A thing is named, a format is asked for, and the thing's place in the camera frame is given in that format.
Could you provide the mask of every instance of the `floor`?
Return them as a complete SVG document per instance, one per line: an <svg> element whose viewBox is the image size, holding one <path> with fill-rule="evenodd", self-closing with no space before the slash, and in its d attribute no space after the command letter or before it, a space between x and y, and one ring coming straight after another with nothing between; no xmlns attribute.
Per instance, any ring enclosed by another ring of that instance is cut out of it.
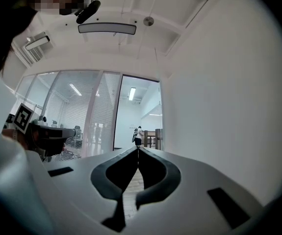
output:
<svg viewBox="0 0 282 235"><path fill-rule="evenodd" d="M135 205L135 196L142 190L144 190L143 177L139 169L137 169L135 175L130 181L130 184L123 193L123 208L125 212L126 225L129 225L129 222L136 215L137 210Z"/></svg>

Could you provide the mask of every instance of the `white wall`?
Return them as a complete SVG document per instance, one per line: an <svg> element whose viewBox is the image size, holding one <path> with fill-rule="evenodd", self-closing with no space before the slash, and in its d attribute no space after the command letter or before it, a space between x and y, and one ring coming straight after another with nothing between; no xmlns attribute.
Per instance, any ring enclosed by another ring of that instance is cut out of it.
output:
<svg viewBox="0 0 282 235"><path fill-rule="evenodd" d="M10 52L0 77L7 86L15 90L25 71L26 66L14 52Z"/></svg>
<svg viewBox="0 0 282 235"><path fill-rule="evenodd" d="M49 88L41 83L41 81L36 79L31 90L29 91L27 98L35 104L44 106L48 92Z"/></svg>
<svg viewBox="0 0 282 235"><path fill-rule="evenodd" d="M141 125L141 107L127 100L119 100L115 133L116 148L130 148L134 146L132 136L134 129Z"/></svg>
<svg viewBox="0 0 282 235"><path fill-rule="evenodd" d="M141 101L142 118L156 108L160 102L159 83L152 82Z"/></svg>
<svg viewBox="0 0 282 235"><path fill-rule="evenodd" d="M282 188L282 33L258 0L209 2L163 81L166 150L266 205Z"/></svg>
<svg viewBox="0 0 282 235"><path fill-rule="evenodd" d="M118 53L118 44L112 48L109 53L96 53L96 46L83 44L78 46L69 46L68 48L53 49L52 53L46 54L46 59L32 65L26 71L24 76L45 73L49 71L63 70L105 70L122 72L123 74L141 76L149 79L159 79L160 76L171 75L172 69L169 64L163 60L157 65L154 50L151 50L152 57L149 59L136 59L137 49L133 50L129 55L124 54L124 48L127 50L132 47L121 47L121 52Z"/></svg>
<svg viewBox="0 0 282 235"><path fill-rule="evenodd" d="M146 116L142 118L141 127L144 131L162 129L162 116Z"/></svg>

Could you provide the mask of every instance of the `glass wall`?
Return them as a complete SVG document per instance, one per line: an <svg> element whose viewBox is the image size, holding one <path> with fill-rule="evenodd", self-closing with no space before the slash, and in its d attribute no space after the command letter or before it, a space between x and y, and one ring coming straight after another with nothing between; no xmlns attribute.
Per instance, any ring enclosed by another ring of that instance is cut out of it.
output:
<svg viewBox="0 0 282 235"><path fill-rule="evenodd" d="M104 72L98 90L88 131L87 156L99 155L113 149L112 126L116 95L119 93L119 73Z"/></svg>
<svg viewBox="0 0 282 235"><path fill-rule="evenodd" d="M52 87L45 109L48 126L76 129L76 136L66 141L65 151L55 160L82 157L83 130L98 71L62 71Z"/></svg>
<svg viewBox="0 0 282 235"><path fill-rule="evenodd" d="M65 150L52 161L110 152L121 78L120 73L95 70L27 76L16 91L17 102L11 113L24 103L47 118L45 125L76 130L76 135L66 140Z"/></svg>
<svg viewBox="0 0 282 235"><path fill-rule="evenodd" d="M35 75L26 76L26 77L22 78L21 83L20 83L20 85L17 89L17 92L15 93L15 97L17 98L17 101L13 105L10 114L15 115L19 106L21 105L21 103L24 103L24 101L26 99L26 94L27 94L28 89L29 89L29 87L31 86L31 84L34 80L34 77L35 77Z"/></svg>
<svg viewBox="0 0 282 235"><path fill-rule="evenodd" d="M35 77L24 104L41 115L47 94L58 72L39 74Z"/></svg>

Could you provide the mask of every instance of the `person in white shirt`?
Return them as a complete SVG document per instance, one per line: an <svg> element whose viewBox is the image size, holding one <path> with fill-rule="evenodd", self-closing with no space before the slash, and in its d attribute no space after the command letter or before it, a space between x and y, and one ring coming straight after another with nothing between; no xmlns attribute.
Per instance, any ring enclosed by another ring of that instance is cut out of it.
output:
<svg viewBox="0 0 282 235"><path fill-rule="evenodd" d="M137 135L136 135L136 137L135 137L135 145L137 146L137 147L140 147L141 146L141 143L142 143L142 136L143 136L143 133L142 133L142 129L141 129L142 127L141 126L139 126L138 128L137 128Z"/></svg>

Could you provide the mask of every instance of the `ceiling light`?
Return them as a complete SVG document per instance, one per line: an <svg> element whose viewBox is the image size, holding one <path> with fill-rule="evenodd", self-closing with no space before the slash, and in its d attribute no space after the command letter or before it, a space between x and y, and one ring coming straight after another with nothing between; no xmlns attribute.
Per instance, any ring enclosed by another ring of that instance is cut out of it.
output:
<svg viewBox="0 0 282 235"><path fill-rule="evenodd" d="M42 37L30 44L28 44L27 46L25 46L25 48L27 50L31 50L31 49L34 49L36 47L39 47L40 45L43 45L45 43L48 43L50 41L49 37L48 36L45 36L45 37Z"/></svg>
<svg viewBox="0 0 282 235"><path fill-rule="evenodd" d="M70 86L79 96L82 96L82 94L77 90L77 88L73 84L70 84Z"/></svg>
<svg viewBox="0 0 282 235"><path fill-rule="evenodd" d="M47 72L47 73L42 73L42 74L38 74L38 75L43 76L43 75L47 75L47 74L55 74L55 72Z"/></svg>
<svg viewBox="0 0 282 235"><path fill-rule="evenodd" d="M130 96L129 96L129 100L130 100L130 101L132 101L132 100L133 100L135 90L136 90L136 88L133 88L133 87L131 88L131 91L130 91Z"/></svg>
<svg viewBox="0 0 282 235"><path fill-rule="evenodd" d="M136 26L126 23L86 23L78 26L79 33L86 32L117 32L134 35Z"/></svg>

